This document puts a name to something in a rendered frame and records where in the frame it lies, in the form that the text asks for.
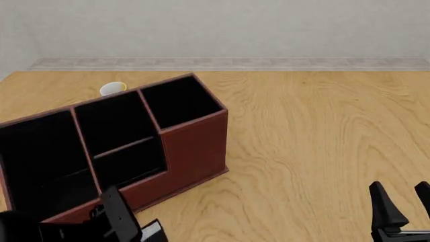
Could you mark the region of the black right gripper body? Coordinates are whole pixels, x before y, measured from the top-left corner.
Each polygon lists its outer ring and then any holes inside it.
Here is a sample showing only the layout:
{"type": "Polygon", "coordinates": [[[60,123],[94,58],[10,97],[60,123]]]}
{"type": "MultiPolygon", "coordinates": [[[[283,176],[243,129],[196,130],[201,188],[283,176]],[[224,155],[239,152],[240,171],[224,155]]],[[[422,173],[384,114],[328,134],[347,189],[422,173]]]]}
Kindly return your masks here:
{"type": "Polygon", "coordinates": [[[372,227],[373,242],[430,242],[430,229],[405,230],[400,227],[372,227]]]}

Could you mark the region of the white mug yellow inside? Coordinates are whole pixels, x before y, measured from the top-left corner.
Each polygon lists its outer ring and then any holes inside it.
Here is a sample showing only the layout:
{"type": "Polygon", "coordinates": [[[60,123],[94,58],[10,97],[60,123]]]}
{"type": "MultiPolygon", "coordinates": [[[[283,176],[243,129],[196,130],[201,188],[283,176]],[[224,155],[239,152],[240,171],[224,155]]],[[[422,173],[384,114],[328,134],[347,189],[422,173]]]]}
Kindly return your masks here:
{"type": "Polygon", "coordinates": [[[123,82],[109,82],[99,89],[101,96],[108,96],[127,90],[127,85],[123,82]]]}

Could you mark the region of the red-brown desk caddy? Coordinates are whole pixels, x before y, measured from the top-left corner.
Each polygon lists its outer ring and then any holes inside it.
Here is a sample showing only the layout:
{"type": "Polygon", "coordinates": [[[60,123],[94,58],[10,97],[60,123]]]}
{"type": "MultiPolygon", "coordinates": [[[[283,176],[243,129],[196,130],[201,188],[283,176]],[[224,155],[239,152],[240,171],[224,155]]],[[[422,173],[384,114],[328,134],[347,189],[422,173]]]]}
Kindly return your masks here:
{"type": "Polygon", "coordinates": [[[228,110],[195,74],[0,124],[8,210],[89,218],[118,189],[134,211],[225,173],[228,110]]]}

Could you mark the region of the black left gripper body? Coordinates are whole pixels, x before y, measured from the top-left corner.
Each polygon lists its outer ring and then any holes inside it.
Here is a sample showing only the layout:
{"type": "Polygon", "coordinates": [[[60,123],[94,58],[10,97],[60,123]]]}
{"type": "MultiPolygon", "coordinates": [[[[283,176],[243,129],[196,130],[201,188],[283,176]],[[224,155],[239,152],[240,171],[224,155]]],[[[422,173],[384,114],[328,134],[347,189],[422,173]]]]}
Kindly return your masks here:
{"type": "Polygon", "coordinates": [[[140,242],[169,242],[159,219],[151,221],[141,228],[140,242]]]}

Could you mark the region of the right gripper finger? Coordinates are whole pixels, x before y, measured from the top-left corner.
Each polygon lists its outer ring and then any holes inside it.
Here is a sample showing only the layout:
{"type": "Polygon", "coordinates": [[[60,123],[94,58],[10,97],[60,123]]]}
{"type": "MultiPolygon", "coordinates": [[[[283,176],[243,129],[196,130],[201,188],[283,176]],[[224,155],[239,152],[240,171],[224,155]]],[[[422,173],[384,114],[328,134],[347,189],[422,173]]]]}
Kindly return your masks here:
{"type": "Polygon", "coordinates": [[[374,181],[369,186],[369,191],[372,201],[372,230],[400,229],[409,223],[379,181],[374,181]]]}
{"type": "Polygon", "coordinates": [[[415,186],[415,192],[427,214],[430,215],[430,184],[426,181],[421,181],[415,186]]]}

